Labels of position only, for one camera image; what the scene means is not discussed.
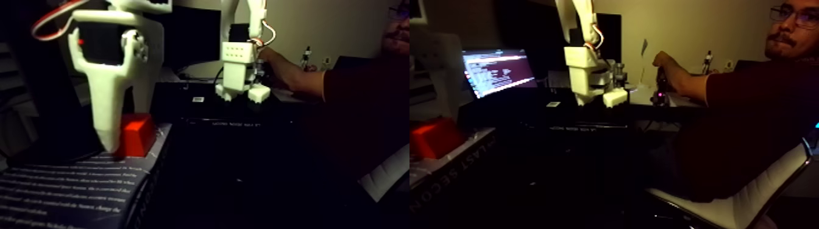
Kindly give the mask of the person's right hand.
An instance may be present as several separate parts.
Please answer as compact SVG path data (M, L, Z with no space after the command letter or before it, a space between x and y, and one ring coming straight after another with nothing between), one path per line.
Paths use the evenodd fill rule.
M663 51L655 55L652 64L658 68L662 68L662 73L669 81L674 80L681 69L676 60Z

